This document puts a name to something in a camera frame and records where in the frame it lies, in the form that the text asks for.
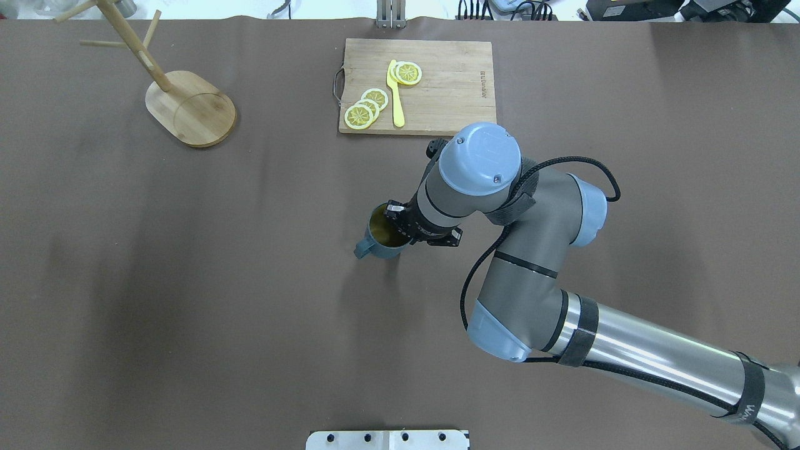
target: black cable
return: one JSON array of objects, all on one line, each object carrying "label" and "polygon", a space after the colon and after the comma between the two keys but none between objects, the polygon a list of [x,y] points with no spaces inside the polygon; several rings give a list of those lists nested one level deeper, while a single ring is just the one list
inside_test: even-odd
[{"label": "black cable", "polygon": [[790,10],[789,8],[783,8],[783,12],[787,13],[788,15],[792,16],[794,20],[800,23],[800,16],[796,15],[794,11]]},{"label": "black cable", "polygon": [[664,388],[669,388],[678,392],[683,392],[684,394],[688,394],[693,397],[697,397],[700,400],[704,400],[710,404],[713,404],[714,406],[724,409],[727,414],[732,414],[736,412],[736,406],[733,404],[729,404],[726,401],[720,400],[717,397],[706,394],[705,392],[700,391],[698,389],[690,388],[688,386],[676,383],[673,380],[668,380],[660,376],[651,375],[646,372],[640,372],[638,370],[634,370],[617,364],[597,363],[594,361],[584,361],[583,367],[598,369],[605,372],[617,373],[619,375],[629,376],[630,378],[635,378],[637,380],[642,380],[648,383],[657,384],[658,386],[663,386]]},{"label": "black cable", "polygon": [[540,8],[542,8],[541,12],[536,13],[536,20],[539,21],[551,21],[553,20],[553,7],[548,5],[547,3],[543,3]]},{"label": "black cable", "polygon": [[466,330],[469,327],[469,323],[467,323],[466,321],[466,309],[464,303],[466,302],[466,290],[470,287],[470,281],[472,281],[472,277],[475,276],[475,272],[478,271],[478,267],[481,267],[483,261],[486,258],[488,258],[489,255],[491,255],[492,251],[495,251],[497,247],[500,247],[500,244],[502,243],[502,241],[506,240],[506,237],[508,237],[508,234],[510,232],[511,232],[511,225],[506,225],[505,227],[503,227],[502,233],[500,233],[500,237],[498,237],[497,240],[494,241],[494,243],[491,244],[489,248],[487,248],[486,251],[483,252],[483,255],[481,255],[481,257],[478,258],[478,261],[475,263],[474,266],[472,266],[472,269],[470,269],[470,273],[466,276],[466,281],[464,281],[464,287],[462,287],[461,289],[461,321],[464,323],[464,330]]},{"label": "black cable", "polygon": [[[599,168],[604,174],[606,174],[608,180],[611,182],[611,186],[614,188],[614,197],[606,197],[606,201],[616,202],[617,200],[619,200],[619,197],[621,195],[619,191],[619,184],[617,184],[617,179],[614,178],[614,175],[611,173],[610,170],[608,170],[608,167],[606,167],[605,164],[599,162],[597,159],[587,158],[585,156],[562,156],[560,158],[548,159],[543,163],[536,164],[535,166],[528,169],[524,174],[522,174],[522,176],[519,177],[517,183],[514,185],[514,188],[511,190],[511,193],[508,195],[507,202],[515,198],[517,192],[522,188],[523,183],[528,178],[533,176],[536,172],[540,171],[545,167],[560,163],[588,163]],[[466,320],[466,307],[464,303],[466,302],[466,291],[470,287],[470,282],[472,281],[472,277],[475,276],[475,272],[478,271],[479,267],[481,267],[483,261],[485,261],[486,258],[488,258],[493,251],[497,250],[497,248],[500,247],[500,244],[502,244],[502,242],[506,240],[506,237],[508,237],[509,233],[511,233],[511,225],[506,225],[505,227],[503,227],[502,233],[500,233],[500,236],[497,238],[497,240],[495,240],[494,243],[492,243],[489,246],[489,248],[487,248],[486,251],[483,252],[483,255],[481,255],[481,257],[478,258],[478,261],[475,262],[475,264],[472,266],[472,269],[470,269],[470,273],[467,274],[466,276],[466,280],[464,281],[464,286],[461,289],[461,299],[459,301],[459,306],[461,308],[461,321],[464,323],[465,330],[469,327],[469,323]]]},{"label": "black cable", "polygon": [[542,11],[544,10],[545,3],[539,3],[539,6],[536,8],[534,15],[531,16],[530,20],[543,20],[540,17],[542,16]]},{"label": "black cable", "polygon": [[789,450],[789,446],[784,444],[780,439],[778,439],[778,437],[774,433],[772,433],[767,427],[765,427],[764,424],[756,420],[755,422],[753,422],[753,426],[756,427],[756,429],[759,430],[760,432],[764,433],[764,436],[766,436],[775,445],[777,445],[779,450]]},{"label": "black cable", "polygon": [[486,12],[489,11],[489,20],[494,20],[494,16],[492,15],[492,8],[489,6],[489,0],[485,0],[483,2],[483,13],[481,14],[481,20],[486,20]]},{"label": "black cable", "polygon": [[525,0],[524,2],[517,5],[516,8],[514,8],[514,12],[511,13],[511,18],[509,20],[514,20],[514,18],[517,17],[517,13],[519,13],[520,17],[522,16],[522,12],[519,10],[520,8],[522,8],[522,5],[530,5],[530,18],[531,19],[533,18],[534,10],[536,10],[536,5],[534,5],[534,2],[531,0]]}]

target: cutting board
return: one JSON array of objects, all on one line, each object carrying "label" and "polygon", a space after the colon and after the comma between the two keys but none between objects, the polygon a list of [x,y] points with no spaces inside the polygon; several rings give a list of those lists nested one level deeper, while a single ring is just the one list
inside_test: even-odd
[{"label": "cutting board", "polygon": [[[393,124],[392,92],[386,85],[392,59],[416,62],[422,68],[418,84],[399,86],[406,115],[402,128]],[[470,123],[497,122],[491,42],[349,38],[344,77],[339,111],[342,133],[452,136]],[[369,128],[353,130],[345,125],[344,112],[372,87],[386,91],[389,105]]]}]

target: table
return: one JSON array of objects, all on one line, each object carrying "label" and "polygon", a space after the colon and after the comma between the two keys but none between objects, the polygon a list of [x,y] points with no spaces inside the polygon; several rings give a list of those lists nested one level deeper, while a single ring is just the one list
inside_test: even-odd
[{"label": "table", "polygon": [[590,370],[473,346],[458,293],[499,233],[484,218],[457,249],[357,261],[428,138],[340,135],[330,87],[347,37],[492,41],[498,122],[524,153],[600,159],[622,186],[561,286],[793,363],[800,27],[163,22],[165,70],[238,108],[205,151],[146,113],[130,53],[78,46],[107,24],[0,28],[0,447],[288,449],[403,427],[469,429],[474,448],[757,446]]}]

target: yellow knife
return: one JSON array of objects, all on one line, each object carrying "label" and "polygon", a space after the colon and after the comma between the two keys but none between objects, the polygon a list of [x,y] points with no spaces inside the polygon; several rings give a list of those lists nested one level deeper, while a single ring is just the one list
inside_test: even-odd
[{"label": "yellow knife", "polygon": [[392,69],[397,64],[396,59],[389,62],[389,68],[386,69],[386,85],[392,90],[392,119],[397,128],[402,128],[406,125],[406,116],[402,113],[402,105],[400,104],[400,90],[398,90],[398,82],[392,78]]}]

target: mug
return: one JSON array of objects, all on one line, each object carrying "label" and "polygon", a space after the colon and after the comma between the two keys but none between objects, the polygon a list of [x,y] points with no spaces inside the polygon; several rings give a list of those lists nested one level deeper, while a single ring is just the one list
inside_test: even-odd
[{"label": "mug", "polygon": [[372,210],[370,222],[364,231],[364,239],[356,245],[353,254],[361,259],[370,253],[378,258],[389,259],[399,255],[411,238],[398,233],[392,223],[383,215],[386,203]]}]

